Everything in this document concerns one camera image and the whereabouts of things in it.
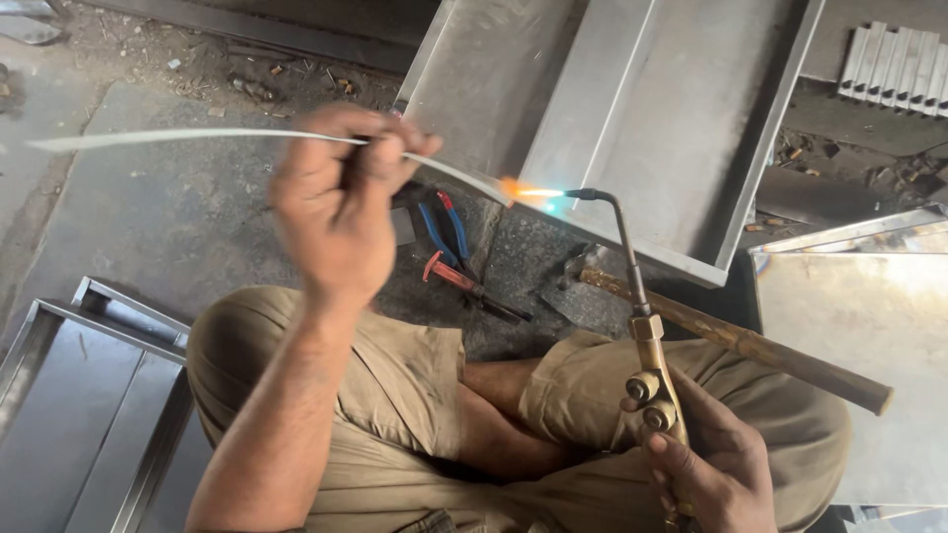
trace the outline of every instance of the blue-handled pliers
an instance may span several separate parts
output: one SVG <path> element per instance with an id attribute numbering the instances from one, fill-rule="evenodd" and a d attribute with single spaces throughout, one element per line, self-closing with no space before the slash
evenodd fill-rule
<path id="1" fill-rule="evenodd" d="M 451 203 L 451 198 L 448 197 L 447 193 L 438 190 L 437 194 L 438 199 L 440 199 L 441 203 L 445 205 L 447 216 L 451 219 L 451 226 L 454 228 L 454 234 L 457 236 L 457 252 L 449 248 L 445 244 L 445 241 L 442 240 L 441 233 L 438 231 L 438 225 L 435 223 L 434 217 L 428 210 L 428 206 L 422 202 L 418 204 L 418 210 L 421 212 L 422 218 L 425 219 L 425 226 L 428 228 L 428 234 L 431 236 L 431 240 L 434 241 L 434 246 L 441 250 L 442 261 L 449 267 L 454 268 L 477 283 L 477 275 L 474 273 L 474 270 L 470 267 L 469 263 L 471 254 L 470 250 L 467 249 L 467 235 L 465 233 L 464 225 L 461 224 L 461 218 L 454 210 L 454 205 Z"/>

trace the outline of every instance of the wooden handle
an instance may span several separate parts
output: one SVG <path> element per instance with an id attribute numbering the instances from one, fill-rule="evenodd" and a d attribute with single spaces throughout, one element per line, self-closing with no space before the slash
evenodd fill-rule
<path id="1" fill-rule="evenodd" d="M 631 301 L 629 286 L 599 268 L 586 266 L 580 272 L 579 279 L 585 284 Z M 647 291 L 647 296 L 652 309 L 663 319 L 675 322 L 719 346 L 734 350 L 741 356 L 773 366 L 789 376 L 868 409 L 877 416 L 881 416 L 892 401 L 892 395 L 895 393 L 892 387 L 808 356 L 789 346 L 761 337 L 754 331 L 716 319 L 654 292 Z"/>

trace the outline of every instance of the hammer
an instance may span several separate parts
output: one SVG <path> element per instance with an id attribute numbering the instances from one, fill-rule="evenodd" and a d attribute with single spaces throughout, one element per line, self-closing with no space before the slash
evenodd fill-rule
<path id="1" fill-rule="evenodd" d="M 559 288 L 565 289 L 568 282 L 578 279 L 582 283 L 632 301 L 626 282 L 595 266 L 602 256 L 602 250 L 604 248 L 599 246 L 590 247 L 582 255 L 567 261 L 566 275 L 560 282 Z M 755 331 L 716 319 L 650 290 L 646 293 L 652 310 L 663 319 L 677 323 L 695 335 L 733 350 L 743 357 L 772 366 L 818 389 L 839 396 L 877 416 L 881 416 L 892 401 L 892 395 L 895 392 L 892 387 L 822 359 L 808 356 L 789 346 L 762 337 Z"/>

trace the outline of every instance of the red-handled tool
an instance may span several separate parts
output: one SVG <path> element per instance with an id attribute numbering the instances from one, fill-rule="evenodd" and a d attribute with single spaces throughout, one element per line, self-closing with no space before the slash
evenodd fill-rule
<path id="1" fill-rule="evenodd" d="M 452 285 L 457 286 L 467 294 L 470 294 L 474 297 L 474 300 L 481 306 L 481 309 L 491 312 L 498 317 L 505 319 L 512 323 L 517 323 L 517 319 L 522 321 L 531 321 L 533 315 L 517 309 L 513 305 L 503 303 L 489 294 L 484 289 L 484 286 L 478 283 L 475 283 L 470 278 L 466 277 L 461 272 L 458 272 L 454 268 L 451 268 L 448 265 L 445 265 L 438 259 L 441 257 L 442 251 L 438 250 L 434 252 L 434 255 L 431 256 L 431 259 L 428 259 L 428 263 L 425 264 L 425 273 L 422 275 L 422 279 L 427 281 L 428 275 L 433 271 L 435 274 L 441 276 Z"/>

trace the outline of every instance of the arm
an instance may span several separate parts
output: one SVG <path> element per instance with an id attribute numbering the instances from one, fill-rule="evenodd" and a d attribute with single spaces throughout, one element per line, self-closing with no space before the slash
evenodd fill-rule
<path id="1" fill-rule="evenodd" d="M 379 113 L 333 105 L 303 127 L 353 146 L 299 139 L 270 183 L 301 307 L 201 479 L 189 530 L 281 531 L 303 525 L 326 467 L 339 384 L 361 309 L 394 263 L 390 199 L 417 169 L 401 154 L 440 140 Z"/>

